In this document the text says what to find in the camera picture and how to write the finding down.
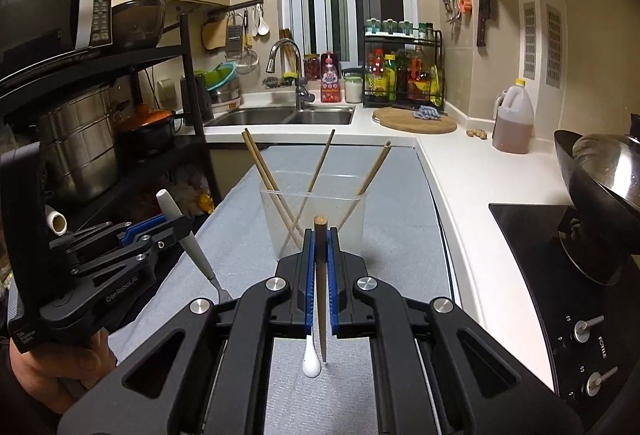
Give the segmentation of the person's left hand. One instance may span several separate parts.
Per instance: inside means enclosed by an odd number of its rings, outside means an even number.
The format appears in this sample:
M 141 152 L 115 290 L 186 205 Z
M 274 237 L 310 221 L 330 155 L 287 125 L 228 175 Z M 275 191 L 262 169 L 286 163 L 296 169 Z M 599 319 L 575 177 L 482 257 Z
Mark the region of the person's left hand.
M 11 340 L 9 362 L 24 391 L 59 415 L 76 403 L 64 380 L 77 381 L 85 389 L 92 389 L 116 367 L 106 329 L 81 347 L 41 345 L 21 353 Z

